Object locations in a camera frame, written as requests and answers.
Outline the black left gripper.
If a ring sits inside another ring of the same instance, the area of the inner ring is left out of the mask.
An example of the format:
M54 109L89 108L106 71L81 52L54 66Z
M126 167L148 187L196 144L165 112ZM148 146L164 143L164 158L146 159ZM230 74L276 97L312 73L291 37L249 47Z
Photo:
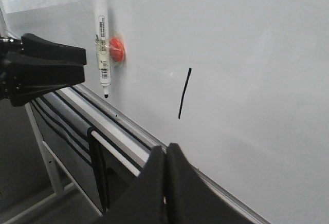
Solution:
M23 47L25 55L20 52ZM34 34L1 36L1 100L23 106L49 92L84 82L84 48L54 43Z

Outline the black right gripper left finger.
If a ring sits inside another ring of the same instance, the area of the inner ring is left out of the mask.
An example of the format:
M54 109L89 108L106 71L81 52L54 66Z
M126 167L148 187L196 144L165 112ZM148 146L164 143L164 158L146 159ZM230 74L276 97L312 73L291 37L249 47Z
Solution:
M165 223L164 162L162 148L153 147L138 177L96 223Z

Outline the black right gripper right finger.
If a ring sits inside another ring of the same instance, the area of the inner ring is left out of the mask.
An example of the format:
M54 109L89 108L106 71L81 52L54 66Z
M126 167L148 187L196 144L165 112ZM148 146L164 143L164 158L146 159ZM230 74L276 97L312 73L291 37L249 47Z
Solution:
M166 207L169 223L251 223L204 183L177 143L166 149Z

